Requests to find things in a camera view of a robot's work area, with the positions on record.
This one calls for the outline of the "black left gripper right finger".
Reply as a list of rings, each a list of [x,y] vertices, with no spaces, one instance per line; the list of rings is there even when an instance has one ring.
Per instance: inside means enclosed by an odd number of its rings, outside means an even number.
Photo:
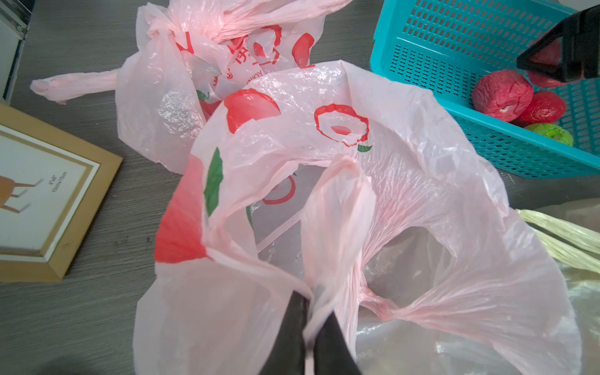
[[[361,375],[334,313],[329,315],[313,347],[315,375]]]

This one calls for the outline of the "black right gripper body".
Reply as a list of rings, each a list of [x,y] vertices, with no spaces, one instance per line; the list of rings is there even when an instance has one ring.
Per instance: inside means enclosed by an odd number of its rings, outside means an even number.
[[[562,20],[517,58],[517,67],[561,84],[599,77],[599,6]]]

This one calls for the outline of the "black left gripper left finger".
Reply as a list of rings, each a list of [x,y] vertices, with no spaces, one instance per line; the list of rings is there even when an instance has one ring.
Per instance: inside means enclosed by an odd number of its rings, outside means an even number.
[[[306,346],[303,331],[307,322],[307,299],[293,292],[271,352],[259,375],[304,375]]]

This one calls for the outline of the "small dark red apple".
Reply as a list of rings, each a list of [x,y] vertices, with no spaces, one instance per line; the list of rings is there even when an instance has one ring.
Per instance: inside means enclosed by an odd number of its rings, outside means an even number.
[[[585,58],[571,38],[541,38],[518,59],[520,69],[526,70],[532,81],[543,88],[554,88],[584,78]]]

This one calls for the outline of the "green apple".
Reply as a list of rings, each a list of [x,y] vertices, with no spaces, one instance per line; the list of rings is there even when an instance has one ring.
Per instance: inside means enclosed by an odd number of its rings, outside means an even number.
[[[573,146],[574,144],[572,134],[554,123],[536,123],[526,126],[525,129],[564,145]]]

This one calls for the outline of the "pink plastic bag front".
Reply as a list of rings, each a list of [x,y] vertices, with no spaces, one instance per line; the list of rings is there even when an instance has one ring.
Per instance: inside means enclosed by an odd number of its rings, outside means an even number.
[[[137,305],[138,374],[256,374],[293,292],[365,374],[579,374],[567,283],[432,93],[272,73],[202,130]]]

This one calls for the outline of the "yellow plastic bag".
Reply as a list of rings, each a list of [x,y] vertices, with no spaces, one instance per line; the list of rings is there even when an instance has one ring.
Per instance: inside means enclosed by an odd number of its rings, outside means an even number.
[[[582,342],[582,373],[599,373],[599,200],[589,198],[518,214],[567,280]]]

